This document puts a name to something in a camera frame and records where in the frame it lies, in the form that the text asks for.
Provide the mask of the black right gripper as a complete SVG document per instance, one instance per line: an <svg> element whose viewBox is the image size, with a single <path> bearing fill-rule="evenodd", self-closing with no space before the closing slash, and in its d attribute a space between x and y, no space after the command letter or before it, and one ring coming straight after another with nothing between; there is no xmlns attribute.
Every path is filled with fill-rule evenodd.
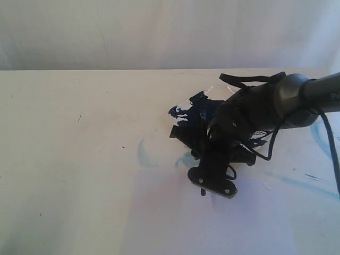
<svg viewBox="0 0 340 255"><path fill-rule="evenodd" d="M198 105L198 128L173 125L170 138L176 138L191 149L193 157L219 154L230 163L256 163L256 155L241 146L253 133L233 103L221 100L201 100Z"/></svg>

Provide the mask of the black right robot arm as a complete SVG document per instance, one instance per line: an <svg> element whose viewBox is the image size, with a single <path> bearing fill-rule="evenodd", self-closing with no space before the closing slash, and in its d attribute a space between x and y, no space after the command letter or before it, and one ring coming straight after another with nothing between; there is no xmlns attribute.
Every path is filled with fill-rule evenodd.
<svg viewBox="0 0 340 255"><path fill-rule="evenodd" d="M339 74L309 79L301 74L280 72L272 76L221 74L237 92L226 100L212 100L204 92L189 99L188 109L173 107L176 119L170 137L189 147L193 157L215 163L256 161L251 141L258 131L302 128L321 113L339 111Z"/></svg>

